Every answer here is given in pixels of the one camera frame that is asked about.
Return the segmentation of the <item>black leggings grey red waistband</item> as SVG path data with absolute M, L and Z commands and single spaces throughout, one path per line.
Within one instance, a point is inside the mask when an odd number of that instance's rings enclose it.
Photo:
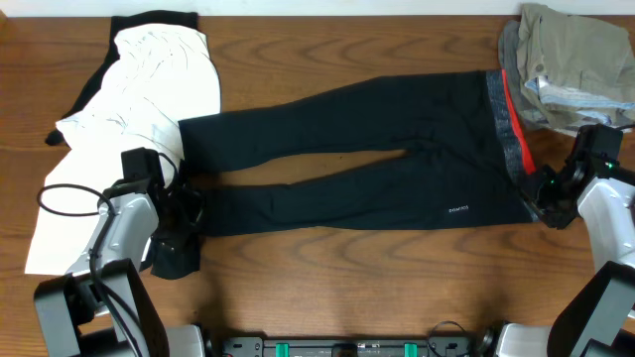
M 532 160 L 499 70 L 382 76 L 180 125 L 217 176 L 209 236 L 314 226 L 434 230 L 531 223 Z

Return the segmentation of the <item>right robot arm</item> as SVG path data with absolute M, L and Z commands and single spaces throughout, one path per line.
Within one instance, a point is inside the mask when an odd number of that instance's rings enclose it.
M 550 228 L 583 220 L 595 274 L 550 326 L 505 322 L 487 330 L 482 356 L 631 356 L 634 335 L 634 174 L 618 162 L 624 130 L 581 127 L 564 167 L 545 166 L 522 192 Z

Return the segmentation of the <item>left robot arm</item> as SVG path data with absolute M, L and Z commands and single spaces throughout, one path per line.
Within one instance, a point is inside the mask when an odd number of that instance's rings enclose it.
M 50 355 L 208 355 L 198 325 L 163 324 L 139 277 L 149 266 L 165 279 L 199 267 L 205 200 L 178 178 L 164 180 L 168 160 L 146 148 L 122 153 L 123 177 L 98 194 L 86 248 L 64 275 L 35 289 Z

